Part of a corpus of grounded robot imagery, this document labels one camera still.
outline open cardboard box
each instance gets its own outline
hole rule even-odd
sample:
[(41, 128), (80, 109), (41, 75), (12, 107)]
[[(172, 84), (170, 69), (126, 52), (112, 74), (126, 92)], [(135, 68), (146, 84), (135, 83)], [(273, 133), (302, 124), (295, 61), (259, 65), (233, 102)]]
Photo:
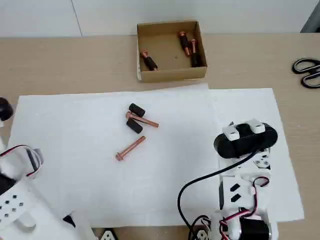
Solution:
[[(186, 56), (180, 45), (178, 33), (181, 31), (186, 32), (189, 41), (192, 38), (197, 40), (202, 66), (191, 67), (191, 58)], [(137, 41), (138, 53), (146, 50), (158, 66), (158, 70), (150, 71), (144, 60), (138, 56), (138, 79), (140, 75), (142, 82), (205, 77), (208, 66), (199, 23), (196, 20), (138, 24)]]

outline table surface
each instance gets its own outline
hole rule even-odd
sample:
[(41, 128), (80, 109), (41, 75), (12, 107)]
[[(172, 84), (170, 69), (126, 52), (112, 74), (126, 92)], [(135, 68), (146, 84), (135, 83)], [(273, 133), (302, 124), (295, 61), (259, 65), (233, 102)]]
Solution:
[[(141, 91), (201, 82), (211, 89), (273, 88), (305, 211), (305, 220), (279, 223), (279, 238), (317, 239), (320, 90), (302, 87), (302, 76), (291, 72), (291, 64), (300, 57), (320, 58), (320, 34), (205, 34), (203, 42), (205, 79), (140, 83), (135, 36), (0, 38), (0, 95), (15, 105), (20, 95)], [(1, 129), (5, 140), (11, 123)], [(122, 227), (116, 233), (120, 240), (185, 240), (188, 230)]]

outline screw head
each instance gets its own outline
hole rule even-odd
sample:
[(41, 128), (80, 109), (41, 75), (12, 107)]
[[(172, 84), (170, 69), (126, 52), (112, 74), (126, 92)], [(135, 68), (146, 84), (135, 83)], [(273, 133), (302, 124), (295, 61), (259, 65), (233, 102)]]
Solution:
[(124, 157), (123, 157), (119, 152), (116, 153), (115, 158), (116, 158), (118, 161), (122, 161), (122, 160), (124, 159)]
[(128, 119), (131, 117), (131, 112), (130, 111), (127, 111), (126, 114), (125, 114), (125, 117)]

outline black scissors handle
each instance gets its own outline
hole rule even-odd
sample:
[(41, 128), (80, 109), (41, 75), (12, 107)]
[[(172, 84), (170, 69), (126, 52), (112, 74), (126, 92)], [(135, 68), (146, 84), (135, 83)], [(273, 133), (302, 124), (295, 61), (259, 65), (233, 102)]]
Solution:
[[(308, 66), (305, 68), (298, 68), (298, 65), (301, 63), (311, 63), (312, 66)], [(320, 88), (320, 84), (313, 85), (313, 84), (308, 84), (307, 81), (311, 79), (315, 79), (320, 76), (320, 60), (311, 58), (311, 57), (305, 57), (297, 60), (295, 63), (292, 64), (292, 71), (295, 74), (305, 74), (305, 73), (310, 73), (310, 75), (307, 75), (301, 79), (301, 84), (305, 88), (308, 89), (318, 89)]]

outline red wire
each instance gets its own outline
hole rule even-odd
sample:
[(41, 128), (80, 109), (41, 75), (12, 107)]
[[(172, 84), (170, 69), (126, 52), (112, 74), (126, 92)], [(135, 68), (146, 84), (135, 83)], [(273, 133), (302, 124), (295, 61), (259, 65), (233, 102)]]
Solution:
[[(16, 146), (11, 147), (11, 148), (7, 149), (6, 151), (0, 153), (0, 158), (4, 157), (5, 155), (7, 155), (8, 153), (12, 152), (13, 150), (15, 150), (15, 149), (17, 149), (17, 148), (21, 148), (21, 147), (27, 147), (27, 148), (29, 148), (28, 145), (23, 145), (23, 144), (16, 145)], [(29, 177), (29, 176), (31, 176), (32, 174), (36, 173), (39, 168), (40, 168), (40, 165), (38, 166), (37, 170), (28, 173), (26, 176)]]
[(28, 146), (27, 146), (27, 145), (22, 145), (22, 144), (21, 144), (21, 145), (14, 146), (14, 147), (9, 148), (8, 150), (0, 153), (0, 157), (3, 157), (3, 156), (5, 156), (5, 155), (7, 155), (8, 153), (12, 152), (13, 150), (15, 150), (15, 149), (17, 149), (17, 148), (20, 148), (20, 147), (28, 147)]
[(252, 182), (252, 186), (254, 187), (254, 195), (253, 195), (254, 205), (253, 205), (253, 210), (250, 212), (250, 210), (245, 209), (245, 210), (236, 212), (236, 213), (224, 218), (223, 220), (219, 221), (219, 223), (220, 223), (219, 232), (220, 232), (223, 240), (229, 240), (229, 238), (222, 231), (222, 225), (227, 226), (228, 225), (227, 221), (229, 221), (230, 219), (233, 219), (233, 218), (235, 218), (235, 217), (237, 217), (239, 215), (242, 215), (242, 214), (244, 214), (246, 212), (250, 212), (249, 214), (243, 215), (243, 217), (246, 217), (246, 218), (247, 217), (251, 217), (253, 214), (256, 213), (257, 208), (258, 208), (258, 197), (257, 197), (256, 180), (258, 180), (258, 179), (264, 179), (265, 180), (265, 182), (260, 185), (261, 188), (267, 186), (270, 183), (269, 178), (267, 178), (266, 176), (258, 176), (257, 178), (255, 178), (253, 180), (253, 182)]

